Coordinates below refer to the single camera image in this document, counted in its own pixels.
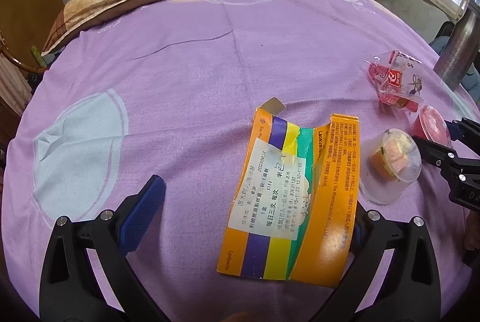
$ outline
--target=white label sticker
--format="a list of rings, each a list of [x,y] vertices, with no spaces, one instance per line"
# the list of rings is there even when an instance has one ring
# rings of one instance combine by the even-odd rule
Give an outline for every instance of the white label sticker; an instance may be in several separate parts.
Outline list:
[[[296,240],[305,216],[305,162],[257,138],[229,227]]]

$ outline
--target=logo on medicine box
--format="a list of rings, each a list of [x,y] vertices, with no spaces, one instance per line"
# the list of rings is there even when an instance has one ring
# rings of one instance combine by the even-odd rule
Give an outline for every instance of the logo on medicine box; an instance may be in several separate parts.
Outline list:
[[[402,72],[398,70],[390,69],[388,71],[388,83],[400,87],[402,85]]]

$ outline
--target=purple bedsheet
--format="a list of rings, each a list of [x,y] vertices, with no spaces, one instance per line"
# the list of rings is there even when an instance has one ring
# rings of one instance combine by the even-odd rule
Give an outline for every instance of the purple bedsheet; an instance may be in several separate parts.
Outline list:
[[[287,105],[282,118],[302,127],[321,126],[336,112],[359,117],[362,139],[408,129],[416,115],[381,107],[361,69],[364,58],[393,49],[425,63],[421,95],[445,119],[479,119],[463,88],[452,93],[433,73],[437,57],[427,43],[372,0],[170,0],[81,32],[45,73],[9,146],[1,225],[12,283],[38,312],[55,218],[115,209],[159,174],[167,183],[163,215],[128,260],[172,321],[239,311],[308,320],[331,290],[215,270],[251,120],[276,96]],[[466,212],[447,195],[427,165],[394,204],[376,206],[359,194],[366,209],[388,219],[425,219],[443,313],[470,277],[461,263]],[[361,307],[373,302],[388,257]]]

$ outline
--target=transparent plastic bag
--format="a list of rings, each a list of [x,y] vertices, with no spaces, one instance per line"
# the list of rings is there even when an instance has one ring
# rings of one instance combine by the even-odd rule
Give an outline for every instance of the transparent plastic bag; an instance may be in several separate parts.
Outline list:
[[[421,62],[398,50],[365,60],[378,99],[389,106],[417,112],[423,102]]]

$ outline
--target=plastic cup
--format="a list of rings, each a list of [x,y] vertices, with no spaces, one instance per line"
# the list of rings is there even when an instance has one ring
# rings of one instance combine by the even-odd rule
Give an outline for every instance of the plastic cup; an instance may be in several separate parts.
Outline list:
[[[418,178],[421,164],[412,137],[388,129],[360,145],[360,190],[375,203],[393,203]]]
[[[421,106],[418,114],[410,130],[411,135],[417,135],[429,141],[440,143],[440,145],[451,147],[450,132],[442,115],[432,106],[427,105]]]

